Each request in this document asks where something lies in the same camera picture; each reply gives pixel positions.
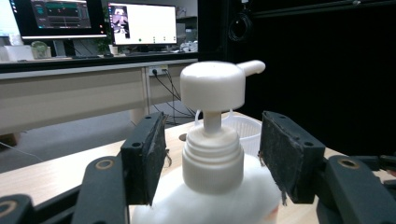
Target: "white desk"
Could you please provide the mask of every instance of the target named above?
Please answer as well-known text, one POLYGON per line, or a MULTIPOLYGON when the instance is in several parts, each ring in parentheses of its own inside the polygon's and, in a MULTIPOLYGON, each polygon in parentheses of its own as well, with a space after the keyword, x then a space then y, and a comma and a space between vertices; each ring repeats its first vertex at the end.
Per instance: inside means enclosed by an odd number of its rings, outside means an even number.
MULTIPOLYGON (((133 109, 132 121, 150 104, 172 101, 146 66, 167 64, 179 88, 181 70, 196 59, 0 74, 0 135, 133 109)), ((164 84, 170 82, 160 77, 164 84)))

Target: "desk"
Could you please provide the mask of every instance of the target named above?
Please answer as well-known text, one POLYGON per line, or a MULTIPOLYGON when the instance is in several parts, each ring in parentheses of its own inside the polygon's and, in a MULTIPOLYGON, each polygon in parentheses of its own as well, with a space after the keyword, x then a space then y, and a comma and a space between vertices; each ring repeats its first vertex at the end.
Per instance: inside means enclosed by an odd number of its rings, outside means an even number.
MULTIPOLYGON (((167 64, 178 89, 181 70, 195 62, 165 59, 0 73, 0 135, 131 109, 131 120, 138 122, 150 105, 173 100, 160 82, 149 77, 147 66, 167 64)), ((171 89, 167 76, 159 78, 171 89)))
MULTIPOLYGON (((165 130, 166 145, 170 149, 172 166, 163 168, 162 175, 168 174, 181 165, 181 151, 184 142, 179 140, 178 137, 186 133, 192 125, 193 122, 165 130)), ((43 203, 79 185, 84 176, 85 167, 91 161, 104 156, 116 156, 122 143, 123 141, 120 141, 0 174, 0 197, 23 193, 30 195, 34 204, 43 203)), ((329 157, 338 153, 327 148, 325 154, 326 157, 329 157)), ((378 173, 383 179, 394 178, 386 172, 378 173)), ((288 201, 288 206, 280 205, 277 223, 318 223, 316 204, 293 204, 288 201)))

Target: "pump dispenser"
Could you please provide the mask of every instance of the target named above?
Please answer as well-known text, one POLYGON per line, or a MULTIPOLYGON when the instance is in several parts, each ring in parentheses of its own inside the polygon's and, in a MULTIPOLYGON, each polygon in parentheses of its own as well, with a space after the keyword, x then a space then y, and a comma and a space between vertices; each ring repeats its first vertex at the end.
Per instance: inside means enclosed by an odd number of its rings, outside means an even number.
POLYGON ((181 72, 181 101, 201 110, 183 148, 182 166, 160 179, 152 207, 137 206, 133 223, 276 223, 280 191, 259 159, 244 154, 221 113, 245 102, 246 76, 260 61, 194 63, 181 72))

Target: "computer monitor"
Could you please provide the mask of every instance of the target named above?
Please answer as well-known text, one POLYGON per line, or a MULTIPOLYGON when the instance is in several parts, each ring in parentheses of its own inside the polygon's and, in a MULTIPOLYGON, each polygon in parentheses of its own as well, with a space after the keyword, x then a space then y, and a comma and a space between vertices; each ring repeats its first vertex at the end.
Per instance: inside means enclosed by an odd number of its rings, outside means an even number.
POLYGON ((101 0, 9 0, 21 38, 106 37, 101 0))
POLYGON ((8 0, 0 0, 0 36, 18 35, 18 25, 8 0))
POLYGON ((114 46, 166 46, 177 43, 176 7, 108 2, 114 46))

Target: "white bottle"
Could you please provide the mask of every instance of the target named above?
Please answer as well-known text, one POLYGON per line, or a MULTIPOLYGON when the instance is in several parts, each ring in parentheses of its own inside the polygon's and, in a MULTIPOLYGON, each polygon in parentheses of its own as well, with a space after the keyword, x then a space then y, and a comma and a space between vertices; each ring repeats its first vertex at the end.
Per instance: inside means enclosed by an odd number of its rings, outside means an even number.
POLYGON ((260 61, 238 65, 194 63, 181 73, 181 100, 204 112, 191 128, 182 166, 160 179, 152 207, 137 206, 132 223, 276 223, 280 190, 258 158, 244 154, 221 111, 245 102, 246 76, 261 73, 260 61))

